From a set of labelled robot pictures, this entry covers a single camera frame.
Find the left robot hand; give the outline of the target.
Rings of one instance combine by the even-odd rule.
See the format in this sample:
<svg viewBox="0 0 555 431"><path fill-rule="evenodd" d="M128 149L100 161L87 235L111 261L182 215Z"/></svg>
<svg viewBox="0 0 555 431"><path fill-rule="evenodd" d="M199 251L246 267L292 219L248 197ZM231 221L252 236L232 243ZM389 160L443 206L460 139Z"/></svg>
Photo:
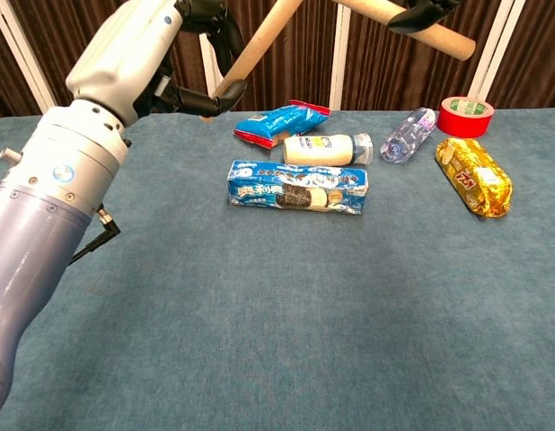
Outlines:
<svg viewBox="0 0 555 431"><path fill-rule="evenodd" d="M216 117L231 110L245 92L244 80L218 96L172 82L170 53L181 31L206 35L224 74L244 49L237 23L221 1L126 1L96 31L66 88L127 126L152 112Z"/></svg>

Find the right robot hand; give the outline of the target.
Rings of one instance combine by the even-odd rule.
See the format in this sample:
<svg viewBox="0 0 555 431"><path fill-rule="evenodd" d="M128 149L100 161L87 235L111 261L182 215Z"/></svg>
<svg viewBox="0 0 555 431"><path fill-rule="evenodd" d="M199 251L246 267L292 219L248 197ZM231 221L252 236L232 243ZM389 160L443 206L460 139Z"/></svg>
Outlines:
<svg viewBox="0 0 555 431"><path fill-rule="evenodd" d="M460 3L457 0L408 1L407 10L392 17L387 26L399 34L424 31L444 19Z"/></svg>

